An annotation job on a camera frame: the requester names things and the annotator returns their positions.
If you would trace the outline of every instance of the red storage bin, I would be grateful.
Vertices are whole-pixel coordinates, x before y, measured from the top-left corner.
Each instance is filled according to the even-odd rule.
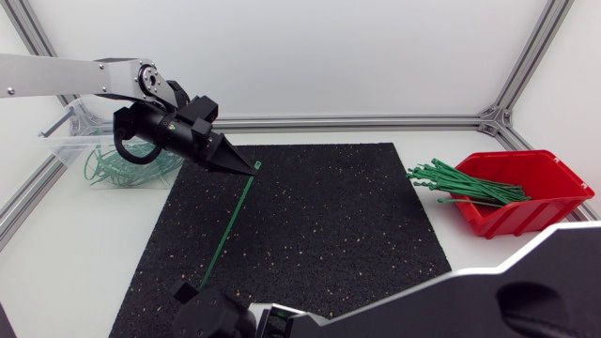
[[[486,238],[542,230],[594,196],[591,188],[546,150],[475,153],[456,169],[472,177],[521,185],[532,197],[501,208],[457,203],[474,232]]]

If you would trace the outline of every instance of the transparent plastic bin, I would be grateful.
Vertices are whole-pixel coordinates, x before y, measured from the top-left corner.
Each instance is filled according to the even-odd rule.
[[[140,165],[116,152],[112,114],[128,103],[88,97],[74,100],[65,107],[64,116],[39,134],[40,140],[70,169],[80,170],[82,180],[92,188],[170,189],[183,158],[162,151],[155,161]],[[123,146],[137,156],[154,147],[135,137]]]

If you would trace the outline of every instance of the speckled black mat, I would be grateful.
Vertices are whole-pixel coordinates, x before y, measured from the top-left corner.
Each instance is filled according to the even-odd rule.
[[[208,286],[332,317],[450,270],[392,144],[241,151],[263,165]],[[200,285],[247,179],[184,165],[111,336],[171,337],[168,289]]]

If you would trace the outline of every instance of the green cable tie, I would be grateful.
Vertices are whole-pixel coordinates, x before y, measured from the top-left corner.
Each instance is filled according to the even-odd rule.
[[[477,204],[477,205],[482,205],[482,206],[489,206],[489,207],[504,207],[504,206],[493,204],[493,203],[486,203],[486,202],[472,201],[472,200],[464,200],[464,199],[447,199],[447,200],[445,200],[445,199],[439,198],[439,203],[472,203],[472,204]]]
[[[254,169],[259,170],[260,167],[261,167],[260,161],[257,161],[254,163]],[[219,242],[219,246],[217,247],[217,250],[215,251],[215,254],[213,255],[213,259],[210,260],[210,264],[208,265],[207,272],[205,272],[205,277],[203,278],[203,281],[200,284],[200,286],[198,286],[199,290],[202,289],[203,286],[205,286],[205,284],[207,283],[208,276],[212,272],[213,267],[215,266],[215,263],[217,262],[217,258],[219,258],[219,254],[221,253],[223,245],[225,244],[225,241],[227,240],[227,237],[229,236],[229,232],[232,230],[234,221],[236,220],[236,217],[238,217],[238,212],[242,208],[242,203],[244,202],[244,199],[246,198],[246,193],[248,193],[248,191],[251,189],[251,184],[253,184],[253,180],[254,180],[254,177],[248,177],[248,182],[246,182],[246,187],[244,188],[244,192],[242,192],[242,196],[240,197],[240,199],[238,201],[238,205],[236,206],[236,209],[234,210],[234,214],[232,215],[232,218],[229,220],[229,224],[227,225],[227,227],[225,228],[225,231],[223,232],[222,240]]]

